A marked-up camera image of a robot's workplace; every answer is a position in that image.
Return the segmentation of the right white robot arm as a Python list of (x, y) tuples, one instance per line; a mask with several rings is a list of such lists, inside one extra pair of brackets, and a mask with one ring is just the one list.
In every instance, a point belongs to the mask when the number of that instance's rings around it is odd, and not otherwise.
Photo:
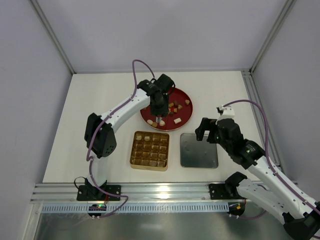
[(207, 142), (220, 145), (238, 165), (261, 180), (268, 190), (253, 183), (246, 175), (235, 172), (225, 180), (226, 189), (237, 193), (273, 215), (294, 240), (310, 240), (320, 229), (320, 203), (288, 179), (266, 152), (254, 141), (243, 137), (240, 127), (231, 118), (202, 118), (195, 130), (197, 141), (208, 132)]

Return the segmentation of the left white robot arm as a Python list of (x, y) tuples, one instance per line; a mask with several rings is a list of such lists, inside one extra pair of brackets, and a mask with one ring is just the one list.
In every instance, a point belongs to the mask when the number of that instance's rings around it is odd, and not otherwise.
[(175, 87), (174, 81), (164, 74), (158, 79), (146, 79), (137, 84), (128, 99), (116, 107), (101, 115), (89, 115), (84, 140), (87, 147), (86, 160), (89, 162), (87, 181), (91, 186), (100, 190), (106, 183), (107, 177), (102, 173), (103, 163), (117, 147), (117, 130), (146, 107), (150, 107), (155, 122), (160, 123), (169, 114), (169, 96)]

